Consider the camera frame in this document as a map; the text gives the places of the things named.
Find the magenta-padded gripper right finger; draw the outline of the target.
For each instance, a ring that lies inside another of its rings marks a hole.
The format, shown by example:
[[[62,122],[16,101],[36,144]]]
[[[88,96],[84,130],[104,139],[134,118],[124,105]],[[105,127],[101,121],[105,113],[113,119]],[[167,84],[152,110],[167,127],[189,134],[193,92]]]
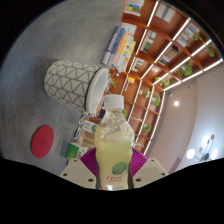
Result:
[[[134,149],[130,162],[130,184],[133,189],[146,186],[168,175],[156,158],[147,158]]]

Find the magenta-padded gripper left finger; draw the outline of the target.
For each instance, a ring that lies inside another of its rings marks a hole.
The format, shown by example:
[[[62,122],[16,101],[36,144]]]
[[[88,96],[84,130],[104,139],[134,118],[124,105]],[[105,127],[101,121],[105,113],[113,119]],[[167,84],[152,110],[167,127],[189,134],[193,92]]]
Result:
[[[97,189],[99,187],[98,172],[96,149],[93,148],[80,159],[72,159],[61,172],[60,177],[84,188]]]

